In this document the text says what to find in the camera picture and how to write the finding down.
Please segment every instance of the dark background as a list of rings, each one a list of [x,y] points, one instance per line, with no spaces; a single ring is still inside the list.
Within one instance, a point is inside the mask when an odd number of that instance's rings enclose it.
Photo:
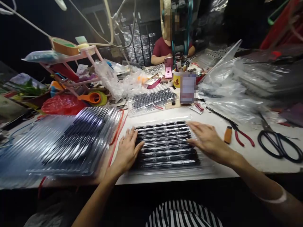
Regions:
[[[12,7],[11,0],[3,1]],[[96,5],[102,7],[103,5],[103,1],[100,0],[73,0],[73,2],[80,10]],[[109,1],[112,14],[117,11],[121,2],[122,0]],[[242,47],[257,48],[269,29],[267,17],[282,2],[284,0],[273,0],[267,4],[264,3],[264,0],[229,0],[224,11],[224,19],[220,23],[221,26],[214,28],[210,21],[206,21],[208,25],[202,26],[202,32],[195,38],[204,39],[205,36],[208,36],[214,42],[228,44],[243,39]],[[102,42],[102,39],[87,26],[84,19],[68,0],[65,0],[67,11],[62,11],[54,0],[16,0],[16,3],[18,13],[51,36],[60,37],[74,43],[76,43],[76,36],[85,36],[89,42]],[[207,17],[210,3],[211,0],[203,0],[200,2],[200,8],[194,9],[194,11],[198,11],[198,18]],[[121,11],[127,19],[126,25],[132,23],[133,10],[133,0],[127,1]],[[137,12],[140,12],[141,15],[141,19],[137,16],[140,33],[155,32],[156,38],[161,37],[159,1],[137,0]],[[101,34],[109,40],[110,33],[105,12],[99,11],[97,16],[105,32],[105,34]],[[92,13],[87,14],[87,18],[94,28],[101,32],[94,15]],[[0,31],[0,61],[18,73],[25,72],[37,80],[42,80],[44,77],[50,80],[48,72],[37,63],[21,60],[32,51],[51,49],[50,42],[45,35],[16,15],[0,15]],[[79,63],[85,64],[88,62],[86,59],[79,61]]]

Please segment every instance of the striped shirt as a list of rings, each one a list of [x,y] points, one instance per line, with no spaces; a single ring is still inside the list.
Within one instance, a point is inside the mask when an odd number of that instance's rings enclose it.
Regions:
[[[206,207],[188,200],[162,203],[149,216],[145,227],[223,227]]]

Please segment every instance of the red-handled pliers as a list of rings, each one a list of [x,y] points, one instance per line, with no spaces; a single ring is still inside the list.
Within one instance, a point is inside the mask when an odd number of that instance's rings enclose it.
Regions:
[[[255,146],[255,143],[253,142],[253,140],[248,135],[246,135],[244,132],[240,131],[238,128],[238,125],[235,122],[233,122],[231,119],[228,119],[227,117],[223,116],[222,114],[214,111],[210,107],[206,107],[206,108],[209,109],[211,112],[217,114],[218,116],[222,117],[223,119],[227,120],[231,124],[232,128],[235,130],[236,140],[242,147],[244,147],[244,144],[239,140],[238,132],[241,133],[243,136],[245,136],[250,141],[250,143],[253,147]]]
[[[255,143],[253,142],[253,140],[248,135],[246,135],[244,132],[240,131],[239,128],[235,125],[235,123],[233,121],[230,121],[230,124],[231,124],[232,128],[235,130],[236,140],[242,147],[244,147],[244,144],[240,141],[238,132],[241,133],[244,137],[246,137],[250,141],[250,143],[252,144],[253,147],[255,146]]]

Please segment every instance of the pen holder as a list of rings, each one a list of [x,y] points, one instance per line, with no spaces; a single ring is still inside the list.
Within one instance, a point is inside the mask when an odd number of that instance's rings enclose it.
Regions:
[[[181,87],[181,73],[176,72],[176,70],[172,71],[174,75],[174,86],[177,88]]]

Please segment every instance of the left hand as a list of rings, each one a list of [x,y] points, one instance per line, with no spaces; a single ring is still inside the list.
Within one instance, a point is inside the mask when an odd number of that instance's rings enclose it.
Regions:
[[[119,142],[116,158],[110,167],[111,171],[114,171],[119,176],[132,167],[139,151],[144,145],[144,142],[140,142],[135,147],[137,135],[138,130],[135,131],[135,128],[132,127],[130,131],[129,129],[126,130],[125,136],[123,136]]]

